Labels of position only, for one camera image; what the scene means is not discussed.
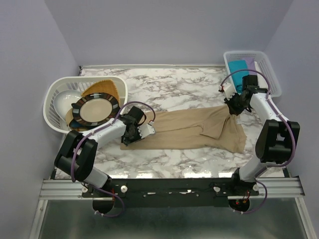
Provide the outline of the beige t shirt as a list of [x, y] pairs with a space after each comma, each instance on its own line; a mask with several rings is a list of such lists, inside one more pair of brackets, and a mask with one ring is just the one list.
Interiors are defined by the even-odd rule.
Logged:
[[156, 133], [121, 150], [198, 149], [214, 147], [232, 153], [243, 153], [246, 134], [237, 123], [238, 116], [229, 113], [227, 105], [156, 112]]

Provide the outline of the white rectangular plastic basket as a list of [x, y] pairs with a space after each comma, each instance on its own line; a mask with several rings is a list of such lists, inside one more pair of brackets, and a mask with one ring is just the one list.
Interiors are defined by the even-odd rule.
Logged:
[[281, 86], [278, 82], [273, 67], [269, 61], [268, 56], [262, 51], [253, 50], [235, 50], [226, 51], [223, 54], [227, 73], [230, 74], [228, 63], [231, 61], [241, 60], [245, 57], [253, 58], [257, 62], [260, 72], [265, 75], [269, 81], [269, 89], [272, 98], [280, 97], [282, 94]]

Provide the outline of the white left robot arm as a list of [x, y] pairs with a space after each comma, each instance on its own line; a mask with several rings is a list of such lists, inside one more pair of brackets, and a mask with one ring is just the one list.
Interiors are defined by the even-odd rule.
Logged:
[[54, 166], [68, 174], [73, 182], [93, 185], [98, 196], [107, 196], [111, 177], [94, 167], [97, 150], [117, 138], [124, 145], [140, 141], [144, 138], [141, 130], [146, 119], [146, 114], [133, 106], [128, 113], [117, 115], [87, 133], [70, 131], [57, 153]]

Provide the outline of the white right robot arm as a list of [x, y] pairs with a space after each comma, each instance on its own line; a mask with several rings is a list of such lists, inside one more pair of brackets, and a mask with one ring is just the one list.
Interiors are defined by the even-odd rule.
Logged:
[[229, 183], [230, 191], [241, 195], [253, 189], [257, 178], [269, 168], [287, 166], [295, 156], [300, 132], [298, 122], [288, 120], [274, 105], [269, 89], [261, 88], [256, 75], [242, 80], [242, 92], [225, 82], [219, 86], [225, 94], [224, 102], [232, 115], [239, 116], [244, 110], [254, 110], [263, 128], [255, 144], [255, 156], [243, 167], [236, 169]]

